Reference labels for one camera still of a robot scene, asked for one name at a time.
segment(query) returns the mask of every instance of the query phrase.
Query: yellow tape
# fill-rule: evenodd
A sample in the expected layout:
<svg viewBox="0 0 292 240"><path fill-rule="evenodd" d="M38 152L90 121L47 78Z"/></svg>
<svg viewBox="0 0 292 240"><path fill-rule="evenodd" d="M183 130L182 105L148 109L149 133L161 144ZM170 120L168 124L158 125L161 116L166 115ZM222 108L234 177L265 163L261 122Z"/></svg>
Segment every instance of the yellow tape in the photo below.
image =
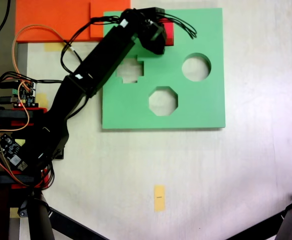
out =
<svg viewBox="0 0 292 240"><path fill-rule="evenodd" d="M47 94L36 93L36 103L39 104L40 108L48 108Z"/></svg>
<svg viewBox="0 0 292 240"><path fill-rule="evenodd" d="M165 186L155 185L154 188L154 202L155 212L161 212L165 210Z"/></svg>
<svg viewBox="0 0 292 240"><path fill-rule="evenodd" d="M61 52L64 48L64 42L46 42L44 43L44 51L45 52Z"/></svg>
<svg viewBox="0 0 292 240"><path fill-rule="evenodd" d="M9 217L11 219L18 219L19 215L18 215L18 208L17 207L11 207L10 208L10 212L9 212Z"/></svg>

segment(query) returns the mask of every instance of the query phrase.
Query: yellow sticky note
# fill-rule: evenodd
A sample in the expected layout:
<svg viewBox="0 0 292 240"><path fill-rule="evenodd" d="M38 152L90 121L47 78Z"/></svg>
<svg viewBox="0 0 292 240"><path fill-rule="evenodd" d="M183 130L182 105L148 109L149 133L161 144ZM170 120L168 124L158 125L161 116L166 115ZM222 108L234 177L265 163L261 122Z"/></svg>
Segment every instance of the yellow sticky note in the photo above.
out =
<svg viewBox="0 0 292 240"><path fill-rule="evenodd" d="M61 52L64 48L64 42L46 42L44 43L44 51L45 52Z"/></svg>
<svg viewBox="0 0 292 240"><path fill-rule="evenodd" d="M155 212L165 210L165 186L155 185L154 188Z"/></svg>
<svg viewBox="0 0 292 240"><path fill-rule="evenodd" d="M48 108L47 94L36 93L36 103L39 104L40 108Z"/></svg>

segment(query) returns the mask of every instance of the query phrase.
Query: connector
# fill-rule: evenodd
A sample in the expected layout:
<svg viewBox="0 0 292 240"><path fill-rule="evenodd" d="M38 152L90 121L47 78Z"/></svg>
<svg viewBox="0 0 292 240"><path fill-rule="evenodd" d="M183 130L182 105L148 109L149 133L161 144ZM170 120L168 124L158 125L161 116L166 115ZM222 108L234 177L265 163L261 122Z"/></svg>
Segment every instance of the connector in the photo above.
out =
<svg viewBox="0 0 292 240"><path fill-rule="evenodd" d="M18 102L17 97L0 96L0 104L13 104L17 102Z"/></svg>

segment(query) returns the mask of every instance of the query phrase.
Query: white label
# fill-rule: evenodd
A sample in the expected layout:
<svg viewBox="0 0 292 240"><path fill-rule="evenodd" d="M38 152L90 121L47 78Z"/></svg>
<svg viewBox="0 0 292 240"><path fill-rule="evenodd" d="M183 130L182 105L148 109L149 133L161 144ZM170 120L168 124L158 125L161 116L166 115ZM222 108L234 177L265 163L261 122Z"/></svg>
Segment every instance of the white label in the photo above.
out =
<svg viewBox="0 0 292 240"><path fill-rule="evenodd" d="M119 25L121 25L123 28L125 28L128 24L128 21L126 19L123 19Z"/></svg>
<svg viewBox="0 0 292 240"><path fill-rule="evenodd" d="M20 161L21 161L21 159L20 159L17 155L14 155L14 156L11 158L11 160L10 160L10 162L11 162L12 164L14 164L15 166L17 166L17 164L18 164Z"/></svg>
<svg viewBox="0 0 292 240"><path fill-rule="evenodd" d="M80 74L75 75L75 77L78 79L83 79L82 75L80 75Z"/></svg>

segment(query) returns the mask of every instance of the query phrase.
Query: octagonal hole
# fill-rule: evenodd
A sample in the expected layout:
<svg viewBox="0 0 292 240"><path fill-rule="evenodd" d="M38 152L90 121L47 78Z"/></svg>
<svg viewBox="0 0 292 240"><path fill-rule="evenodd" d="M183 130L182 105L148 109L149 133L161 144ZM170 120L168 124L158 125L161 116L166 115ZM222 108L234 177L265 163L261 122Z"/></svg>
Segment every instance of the octagonal hole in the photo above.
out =
<svg viewBox="0 0 292 240"><path fill-rule="evenodd" d="M211 71L211 63L207 56L201 53L193 53L186 57L182 64L184 76L193 82L206 79Z"/></svg>
<svg viewBox="0 0 292 240"><path fill-rule="evenodd" d="M125 58L117 68L117 76L122 77L124 84L138 82L138 77L144 76L144 62L138 61L137 56Z"/></svg>
<svg viewBox="0 0 292 240"><path fill-rule="evenodd" d="M169 116L178 107L178 95L168 86L157 87L149 96L149 108L157 116Z"/></svg>

